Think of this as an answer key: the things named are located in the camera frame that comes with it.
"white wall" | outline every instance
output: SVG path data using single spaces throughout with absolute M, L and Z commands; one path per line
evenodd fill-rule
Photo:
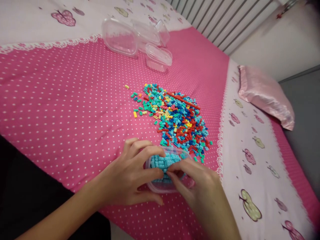
M 230 57 L 253 65 L 277 81 L 320 64 L 320 16 L 300 1 L 281 19 L 276 10 Z

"transparent container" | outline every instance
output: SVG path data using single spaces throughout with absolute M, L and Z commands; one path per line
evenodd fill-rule
M 156 46 L 161 45 L 159 34 L 154 26 L 136 20 L 131 20 L 131 22 L 138 37 L 138 49 L 140 52 L 146 52 L 147 43 L 152 43 Z
M 180 149 L 180 148 L 173 148 L 173 147 L 162 147 L 165 153 L 169 154 L 176 154 L 180 155 L 183 153 L 187 158 L 191 158 L 189 153 Z M 146 161 L 146 169 L 151 168 L 151 158 L 149 158 Z M 182 178 L 180 179 L 182 183 L 187 187 L 191 188 L 194 185 L 194 180 L 187 176 L 187 174 L 184 174 Z M 164 182 L 148 182 L 148 187 L 152 192 L 155 193 L 175 193 L 177 192 L 176 187 L 173 185 L 173 183 L 164 183 Z
M 163 21 L 160 19 L 158 21 L 158 23 L 156 24 L 155 28 L 159 34 L 161 46 L 166 47 L 167 43 L 170 40 L 170 34 L 169 34 L 169 31 L 168 31 L 166 25 L 164 25 Z
M 115 18 L 106 18 L 102 22 L 102 38 L 107 47 L 113 52 L 128 57 L 135 57 L 138 53 L 135 30 Z
M 147 66 L 165 72 L 172 65 L 172 54 L 168 49 L 159 48 L 152 43 L 146 44 Z

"pillowcase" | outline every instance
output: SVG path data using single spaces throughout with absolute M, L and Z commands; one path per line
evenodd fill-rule
M 293 130 L 294 112 L 276 80 L 252 66 L 239 66 L 239 97 L 278 118 L 283 128 Z

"mattress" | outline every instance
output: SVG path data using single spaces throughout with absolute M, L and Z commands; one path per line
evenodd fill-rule
M 312 234 L 319 202 L 279 123 L 237 98 L 237 64 L 166 1 L 1 4 L 0 134 L 64 187 L 77 192 L 119 156 L 127 138 L 160 143 L 154 119 L 134 118 L 137 103 L 130 98 L 144 84 L 157 83 L 201 107 L 213 142 L 204 164 L 220 174 L 244 239 Z M 146 66 L 143 53 L 133 59 L 108 50 L 100 35 L 105 17 L 127 24 L 162 19 L 170 31 L 172 66 L 160 73 Z M 261 218 L 247 213 L 243 194 Z M 162 198 L 161 207 L 143 203 L 100 212 L 135 239 L 202 239 L 184 199 Z

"pink bed sheet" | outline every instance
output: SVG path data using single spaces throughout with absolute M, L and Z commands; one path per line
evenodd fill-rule
M 205 165 L 217 170 L 220 117 L 229 57 L 189 28 L 170 33 L 173 64 L 165 73 L 147 68 L 145 55 L 127 58 L 102 39 L 64 48 L 14 50 L 0 56 L 0 134 L 73 192 L 121 152 L 124 139 L 159 144 L 153 119 L 133 118 L 130 98 L 145 83 L 197 99 L 213 146 Z M 289 176 L 310 219 L 319 206 L 280 125 L 273 122 Z M 202 239 L 203 232 L 179 194 L 162 195 L 164 206 L 110 206 L 101 213 L 135 239 Z

